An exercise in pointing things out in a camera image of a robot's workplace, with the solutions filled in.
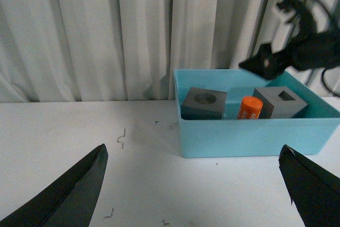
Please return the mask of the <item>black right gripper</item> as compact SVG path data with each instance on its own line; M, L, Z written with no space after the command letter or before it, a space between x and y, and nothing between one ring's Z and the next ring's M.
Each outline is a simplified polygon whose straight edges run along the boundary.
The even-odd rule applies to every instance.
M303 1L279 0L276 7L284 13L293 13L285 23L297 23L298 34L279 52L272 52L270 43L260 45L256 55L239 63L239 67L266 80L277 78L290 66L297 71L338 67L338 23L321 0L314 1L325 11L332 29L318 32L316 20Z

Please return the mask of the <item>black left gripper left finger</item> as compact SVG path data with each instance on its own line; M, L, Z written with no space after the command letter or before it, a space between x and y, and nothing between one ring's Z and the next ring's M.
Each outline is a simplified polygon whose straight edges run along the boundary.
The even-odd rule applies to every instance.
M97 146L1 226L89 226L103 185L108 151Z

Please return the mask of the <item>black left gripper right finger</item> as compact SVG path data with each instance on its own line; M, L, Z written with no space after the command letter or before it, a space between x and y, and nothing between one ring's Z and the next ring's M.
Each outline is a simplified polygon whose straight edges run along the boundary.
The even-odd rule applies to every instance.
M279 155L287 191L305 226L339 226L339 178L288 145Z

